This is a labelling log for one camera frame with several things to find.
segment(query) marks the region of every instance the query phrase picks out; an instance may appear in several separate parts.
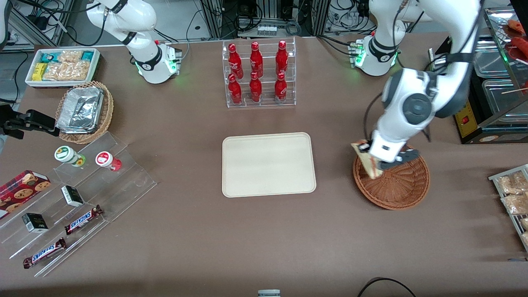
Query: table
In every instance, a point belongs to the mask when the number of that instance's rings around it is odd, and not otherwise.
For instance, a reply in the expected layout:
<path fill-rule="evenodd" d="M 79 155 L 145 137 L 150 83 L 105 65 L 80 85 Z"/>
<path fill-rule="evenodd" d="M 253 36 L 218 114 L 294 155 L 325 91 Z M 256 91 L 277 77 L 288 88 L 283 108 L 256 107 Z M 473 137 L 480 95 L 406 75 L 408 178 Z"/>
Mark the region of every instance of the table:
<path fill-rule="evenodd" d="M 422 68 L 445 36 L 409 34 L 401 61 Z M 355 296 L 376 276 L 418 296 L 526 295 L 528 264 L 506 261 L 524 257 L 522 244 L 487 177 L 527 163 L 528 144 L 460 145 L 453 119 L 435 119 L 432 143 L 410 141 L 429 165 L 429 194 L 410 210 L 380 209 L 351 179 L 350 142 L 362 138 L 365 109 L 387 76 L 350 69 L 347 56 L 316 38 L 297 46 L 298 104 L 268 110 L 226 108 L 221 42 L 193 43 L 181 75 L 161 85 L 137 74 L 125 47 L 99 48 L 99 80 L 115 100 L 110 131 L 159 185 L 47 277 L 23 277 L 22 263 L 0 250 L 2 296 L 227 297 L 275 288 L 285 297 Z M 52 115 L 63 93 L 28 88 L 21 110 Z M 369 127 L 381 113 L 375 104 Z M 226 137 L 288 132 L 312 138 L 313 193 L 222 195 Z M 48 172 L 62 144 L 39 132 L 8 140 L 0 182 L 25 169 Z M 390 284 L 372 289 L 364 296 L 404 294 Z"/>

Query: coca-cola bottle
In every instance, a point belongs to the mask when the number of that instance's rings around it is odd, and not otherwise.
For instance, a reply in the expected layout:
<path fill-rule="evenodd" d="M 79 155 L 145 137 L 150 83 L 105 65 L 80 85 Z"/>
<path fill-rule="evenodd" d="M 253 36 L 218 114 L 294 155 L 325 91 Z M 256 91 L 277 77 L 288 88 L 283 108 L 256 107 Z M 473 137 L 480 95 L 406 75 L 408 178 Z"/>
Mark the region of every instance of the coca-cola bottle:
<path fill-rule="evenodd" d="M 279 41 L 279 50 L 275 56 L 275 63 L 277 65 L 275 68 L 277 75 L 279 75 L 281 71 L 286 73 L 286 70 L 288 69 L 288 52 L 286 51 L 286 41 L 284 40 Z"/>
<path fill-rule="evenodd" d="M 238 79 L 244 77 L 244 71 L 242 70 L 242 59 L 237 53 L 237 46 L 234 43 L 228 45 L 229 49 L 229 68 L 231 68 L 231 73 L 234 73 Z"/>
<path fill-rule="evenodd" d="M 264 63 L 259 50 L 259 43 L 256 41 L 251 43 L 251 56 L 249 57 L 249 61 L 251 62 L 251 71 L 255 71 L 259 77 L 262 77 L 264 75 Z"/>
<path fill-rule="evenodd" d="M 249 82 L 249 88 L 251 89 L 251 100 L 255 103 L 260 102 L 262 97 L 262 83 L 260 82 L 259 76 L 256 71 L 251 73 L 251 81 Z"/>
<path fill-rule="evenodd" d="M 280 72 L 277 75 L 277 81 L 275 82 L 275 102 L 277 104 L 283 104 L 286 101 L 286 88 L 288 85 L 284 81 L 284 72 Z"/>
<path fill-rule="evenodd" d="M 240 88 L 240 84 L 237 82 L 237 77 L 230 73 L 228 76 L 229 79 L 229 95 L 231 97 L 231 101 L 235 105 L 241 105 L 242 104 L 242 89 Z"/>

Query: cookie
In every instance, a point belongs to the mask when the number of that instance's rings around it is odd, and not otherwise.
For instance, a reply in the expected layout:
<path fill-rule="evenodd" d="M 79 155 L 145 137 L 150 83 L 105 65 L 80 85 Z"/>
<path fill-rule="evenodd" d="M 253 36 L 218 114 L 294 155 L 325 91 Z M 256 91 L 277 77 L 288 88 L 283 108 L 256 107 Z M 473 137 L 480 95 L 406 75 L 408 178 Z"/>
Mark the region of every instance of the cookie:
<path fill-rule="evenodd" d="M 15 193 L 15 198 L 24 199 L 24 198 L 31 196 L 31 194 L 33 194 L 32 189 L 22 189 L 22 190 L 19 190 L 17 193 Z"/>
<path fill-rule="evenodd" d="M 35 186 L 35 191 L 42 191 L 42 190 L 45 190 L 47 187 L 49 187 L 51 185 L 51 183 L 49 181 L 43 181 L 41 183 L 39 183 L 38 185 Z"/>
<path fill-rule="evenodd" d="M 15 204 L 12 204 L 10 206 L 8 206 L 5 211 L 7 212 L 13 212 L 13 210 L 15 210 L 17 207 L 21 206 L 23 203 L 15 203 Z"/>
<path fill-rule="evenodd" d="M 34 185 L 39 180 L 36 176 L 28 173 L 22 178 L 22 183 L 27 185 Z"/>

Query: wicker basket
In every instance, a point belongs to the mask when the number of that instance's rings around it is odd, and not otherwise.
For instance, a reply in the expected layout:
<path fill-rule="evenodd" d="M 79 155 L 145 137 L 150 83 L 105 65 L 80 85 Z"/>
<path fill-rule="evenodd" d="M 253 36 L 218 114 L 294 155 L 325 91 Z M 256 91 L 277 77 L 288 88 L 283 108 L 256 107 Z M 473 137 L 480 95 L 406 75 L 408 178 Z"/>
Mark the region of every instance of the wicker basket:
<path fill-rule="evenodd" d="M 110 122 L 112 121 L 112 112 L 114 112 L 114 99 L 112 98 L 112 94 L 110 94 L 108 89 L 102 83 L 97 82 L 97 81 L 83 83 L 82 85 L 78 85 L 73 88 L 78 89 L 78 88 L 88 88 L 88 87 L 98 87 L 98 88 L 101 88 L 105 92 L 105 96 L 103 97 L 103 102 L 102 102 L 102 107 L 101 107 L 101 115 L 99 116 L 99 127 L 92 134 L 66 134 L 66 133 L 61 132 L 59 134 L 59 137 L 64 141 L 74 142 L 77 144 L 87 144 L 87 143 L 90 143 L 98 139 L 101 135 L 103 135 L 108 130 L 108 126 L 110 126 Z M 57 112 L 55 113 L 55 120 L 59 119 L 59 115 L 61 114 L 62 105 L 64 104 L 65 99 L 66 99 L 66 94 L 62 96 L 62 100 L 59 103 L 59 108 L 57 109 Z"/>
<path fill-rule="evenodd" d="M 421 156 L 385 170 L 376 179 L 369 177 L 359 157 L 356 157 L 352 165 L 352 176 L 370 201 L 391 210 L 416 206 L 427 195 L 430 185 L 429 169 Z"/>

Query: cookie box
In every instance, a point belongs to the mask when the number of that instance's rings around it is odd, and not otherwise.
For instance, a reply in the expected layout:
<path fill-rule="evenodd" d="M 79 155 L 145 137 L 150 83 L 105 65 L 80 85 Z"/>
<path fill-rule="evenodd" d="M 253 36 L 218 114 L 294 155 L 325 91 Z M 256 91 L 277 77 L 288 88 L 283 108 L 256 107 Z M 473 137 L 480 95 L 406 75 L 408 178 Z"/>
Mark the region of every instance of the cookie box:
<path fill-rule="evenodd" d="M 48 177 L 26 170 L 0 187 L 0 219 L 51 185 Z"/>

